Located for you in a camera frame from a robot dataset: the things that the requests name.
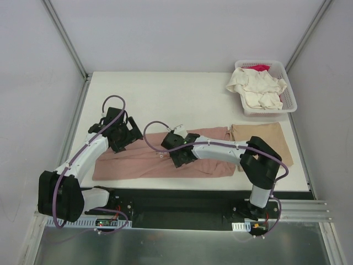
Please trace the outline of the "left aluminium frame post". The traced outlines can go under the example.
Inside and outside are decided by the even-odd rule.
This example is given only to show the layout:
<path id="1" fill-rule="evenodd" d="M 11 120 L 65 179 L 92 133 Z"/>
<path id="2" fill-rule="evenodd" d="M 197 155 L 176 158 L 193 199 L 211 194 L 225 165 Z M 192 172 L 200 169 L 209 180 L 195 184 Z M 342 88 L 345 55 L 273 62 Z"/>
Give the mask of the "left aluminium frame post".
<path id="1" fill-rule="evenodd" d="M 56 28 L 58 35 L 60 36 L 68 54 L 70 55 L 76 69 L 78 70 L 79 74 L 82 76 L 82 78 L 87 81 L 90 78 L 89 73 L 85 69 L 82 60 L 79 58 L 79 55 L 74 47 L 74 45 L 71 42 L 71 39 L 65 29 L 64 24 L 61 22 L 61 19 L 52 3 L 51 0 L 41 0 L 40 1 L 42 5 L 44 6 L 46 12 L 48 13 L 51 21 L 54 24 L 54 27 Z"/>

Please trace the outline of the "aluminium front rail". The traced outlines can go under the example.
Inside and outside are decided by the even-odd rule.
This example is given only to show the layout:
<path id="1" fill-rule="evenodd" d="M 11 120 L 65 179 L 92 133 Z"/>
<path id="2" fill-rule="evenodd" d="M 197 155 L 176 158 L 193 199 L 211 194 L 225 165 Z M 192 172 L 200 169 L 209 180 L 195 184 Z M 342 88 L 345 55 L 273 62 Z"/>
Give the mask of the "aluminium front rail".
<path id="1" fill-rule="evenodd" d="M 327 206 L 324 202 L 316 201 L 316 200 L 275 200 L 272 199 L 270 201 L 276 201 L 280 207 L 280 216 L 279 220 L 288 220 L 288 221 L 313 221 L 319 222 L 320 220 L 329 221 L 329 212 Z M 91 214 L 82 213 L 79 218 L 84 216 L 93 216 Z M 101 218 L 107 218 L 111 221 L 113 220 L 126 220 L 129 221 L 126 214 L 124 214 L 121 210 L 111 210 L 109 215 L 99 215 Z M 57 218 L 57 223 L 59 225 L 65 224 L 67 221 L 61 220 Z"/>

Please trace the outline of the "folded beige t shirt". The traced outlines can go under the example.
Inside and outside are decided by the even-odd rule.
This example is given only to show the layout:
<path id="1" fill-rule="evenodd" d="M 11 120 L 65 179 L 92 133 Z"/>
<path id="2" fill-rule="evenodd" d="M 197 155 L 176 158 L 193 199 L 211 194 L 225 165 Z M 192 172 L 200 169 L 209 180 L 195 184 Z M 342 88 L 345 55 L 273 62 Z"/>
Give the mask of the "folded beige t shirt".
<path id="1" fill-rule="evenodd" d="M 283 163 L 287 167 L 293 166 L 294 162 L 280 123 L 260 125 L 233 124 L 229 132 L 232 141 L 248 141 L 252 136 L 260 137 L 281 156 Z"/>

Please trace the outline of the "pink printed t shirt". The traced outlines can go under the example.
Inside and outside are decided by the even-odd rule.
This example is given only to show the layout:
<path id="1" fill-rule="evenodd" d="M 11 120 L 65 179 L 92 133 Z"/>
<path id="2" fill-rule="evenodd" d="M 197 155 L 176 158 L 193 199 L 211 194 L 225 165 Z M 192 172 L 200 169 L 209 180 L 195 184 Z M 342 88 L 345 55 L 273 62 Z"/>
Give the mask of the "pink printed t shirt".
<path id="1" fill-rule="evenodd" d="M 117 181 L 138 178 L 219 178 L 234 174 L 236 165 L 218 160 L 196 160 L 176 168 L 168 154 L 152 150 L 137 140 L 115 153 L 108 149 L 96 160 L 92 180 Z"/>

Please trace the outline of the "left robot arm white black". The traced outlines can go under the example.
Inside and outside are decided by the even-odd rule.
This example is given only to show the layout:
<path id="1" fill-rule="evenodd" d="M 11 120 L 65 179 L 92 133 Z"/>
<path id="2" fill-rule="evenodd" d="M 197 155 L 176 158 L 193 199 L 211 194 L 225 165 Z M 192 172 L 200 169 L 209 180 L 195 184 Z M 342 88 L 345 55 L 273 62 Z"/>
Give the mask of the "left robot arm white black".
<path id="1" fill-rule="evenodd" d="M 44 171 L 39 177 L 38 211 L 41 214 L 75 222 L 86 211 L 98 208 L 110 215 L 116 210 L 116 200 L 107 188 L 81 189 L 81 183 L 96 160 L 108 149 L 121 152 L 143 136 L 133 117 L 111 123 L 105 117 L 89 128 L 77 153 L 54 171 Z"/>

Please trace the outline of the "white plastic laundry basket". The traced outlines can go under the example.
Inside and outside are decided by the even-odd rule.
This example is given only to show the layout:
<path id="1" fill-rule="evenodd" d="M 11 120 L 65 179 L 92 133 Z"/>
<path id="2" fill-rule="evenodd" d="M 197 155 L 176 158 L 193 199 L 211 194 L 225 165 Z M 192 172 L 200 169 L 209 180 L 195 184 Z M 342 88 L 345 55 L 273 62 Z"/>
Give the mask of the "white plastic laundry basket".
<path id="1" fill-rule="evenodd" d="M 240 94 L 244 115 L 278 116 L 297 110 L 284 65 L 276 60 L 238 60 L 231 90 Z"/>

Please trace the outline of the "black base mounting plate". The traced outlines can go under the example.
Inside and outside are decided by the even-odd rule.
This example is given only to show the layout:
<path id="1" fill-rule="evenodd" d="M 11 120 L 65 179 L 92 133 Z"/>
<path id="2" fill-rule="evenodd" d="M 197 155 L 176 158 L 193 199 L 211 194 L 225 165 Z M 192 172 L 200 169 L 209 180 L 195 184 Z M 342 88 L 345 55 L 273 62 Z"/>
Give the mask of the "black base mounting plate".
<path id="1" fill-rule="evenodd" d="M 110 188 L 102 210 L 85 214 L 109 215 L 121 210 L 141 229 L 230 231 L 232 224 L 275 221 L 280 216 L 278 202 L 267 202 L 264 209 L 250 205 L 250 193 L 234 190 L 169 190 Z"/>

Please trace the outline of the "cream crumpled t shirt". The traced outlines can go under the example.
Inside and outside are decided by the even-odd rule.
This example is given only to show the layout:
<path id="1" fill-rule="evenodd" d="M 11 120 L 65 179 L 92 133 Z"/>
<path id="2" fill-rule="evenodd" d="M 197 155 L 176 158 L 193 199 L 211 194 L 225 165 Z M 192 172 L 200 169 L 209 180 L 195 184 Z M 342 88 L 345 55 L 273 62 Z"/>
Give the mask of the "cream crumpled t shirt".
<path id="1" fill-rule="evenodd" d="M 238 67 L 232 73 L 226 90 L 239 93 L 249 108 L 281 110 L 283 103 L 280 95 L 287 87 L 283 78 L 275 78 L 268 71 L 258 72 Z"/>

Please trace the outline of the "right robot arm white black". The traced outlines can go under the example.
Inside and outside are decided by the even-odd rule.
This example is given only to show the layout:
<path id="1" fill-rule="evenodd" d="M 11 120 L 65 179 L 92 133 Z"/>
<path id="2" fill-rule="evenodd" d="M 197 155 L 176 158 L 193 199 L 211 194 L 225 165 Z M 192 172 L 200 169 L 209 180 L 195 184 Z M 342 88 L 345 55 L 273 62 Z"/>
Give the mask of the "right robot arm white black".
<path id="1" fill-rule="evenodd" d="M 282 158 L 261 138 L 253 136 L 249 141 L 231 142 L 193 133 L 182 137 L 170 132 L 162 147 L 170 151 L 176 168 L 205 159 L 240 165 L 252 184 L 252 191 L 248 202 L 236 206 L 238 214 L 257 221 L 267 213 Z"/>

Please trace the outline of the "right aluminium frame post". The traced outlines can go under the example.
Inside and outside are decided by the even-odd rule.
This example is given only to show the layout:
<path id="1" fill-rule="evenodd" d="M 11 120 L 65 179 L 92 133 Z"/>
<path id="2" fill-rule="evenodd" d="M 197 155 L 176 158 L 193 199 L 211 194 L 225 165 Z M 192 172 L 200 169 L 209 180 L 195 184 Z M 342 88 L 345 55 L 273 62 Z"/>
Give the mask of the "right aluminium frame post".
<path id="1" fill-rule="evenodd" d="M 294 64 L 298 60 L 302 51 L 304 50 L 306 45 L 309 43 L 316 28 L 318 27 L 318 25 L 320 24 L 320 22 L 324 18 L 325 14 L 327 13 L 327 11 L 330 9 L 330 7 L 332 6 L 332 4 L 334 2 L 335 2 L 334 0 L 324 0 L 321 2 L 318 10 L 316 11 L 311 22 L 308 24 L 307 29 L 304 31 L 302 37 L 300 38 L 300 41 L 296 45 L 288 63 L 285 66 L 285 70 L 287 73 L 290 72 L 291 68 L 294 66 Z"/>

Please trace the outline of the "aluminium frame post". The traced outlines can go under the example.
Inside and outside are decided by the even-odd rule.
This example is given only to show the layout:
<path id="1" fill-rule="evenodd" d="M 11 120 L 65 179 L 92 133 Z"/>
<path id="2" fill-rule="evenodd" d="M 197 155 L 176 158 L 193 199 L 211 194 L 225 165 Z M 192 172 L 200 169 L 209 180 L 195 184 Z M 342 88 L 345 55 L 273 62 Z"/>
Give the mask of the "aluminium frame post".
<path id="1" fill-rule="evenodd" d="M 51 0 L 41 0 L 40 1 L 42 5 L 44 6 L 46 12 L 48 13 L 51 21 L 54 24 L 54 27 L 56 28 L 58 35 L 60 36 L 68 54 L 70 55 L 76 69 L 78 70 L 79 74 L 82 76 L 82 78 L 87 81 L 90 78 L 89 73 L 85 69 L 82 60 L 79 58 L 79 55 L 74 47 L 74 45 L 71 42 L 71 39 L 65 29 L 64 24 L 61 22 L 61 19 L 52 3 Z"/>
<path id="2" fill-rule="evenodd" d="M 334 0 L 324 0 L 321 2 L 318 10 L 316 11 L 311 22 L 308 24 L 307 29 L 304 31 L 302 37 L 300 38 L 300 41 L 296 45 L 288 63 L 285 66 L 285 70 L 287 73 L 290 72 L 291 68 L 294 66 L 294 64 L 298 60 L 302 51 L 304 50 L 306 45 L 309 43 L 316 28 L 318 27 L 318 25 L 320 24 L 320 22 L 324 18 L 325 14 L 327 13 L 327 11 L 330 9 L 330 7 L 332 6 L 332 4 L 334 2 L 335 2 Z"/>

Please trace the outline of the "magenta t shirt in basket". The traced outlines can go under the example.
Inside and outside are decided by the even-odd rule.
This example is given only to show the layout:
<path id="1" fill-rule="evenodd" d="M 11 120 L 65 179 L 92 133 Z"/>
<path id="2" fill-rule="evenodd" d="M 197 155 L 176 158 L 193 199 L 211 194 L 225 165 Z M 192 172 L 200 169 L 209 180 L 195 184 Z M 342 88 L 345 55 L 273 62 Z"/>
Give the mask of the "magenta t shirt in basket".
<path id="1" fill-rule="evenodd" d="M 268 71 L 270 69 L 270 66 L 268 66 L 268 65 L 254 65 L 254 66 L 244 67 L 244 69 L 251 69 L 251 70 L 256 70 L 258 72 L 263 72 L 263 71 Z"/>

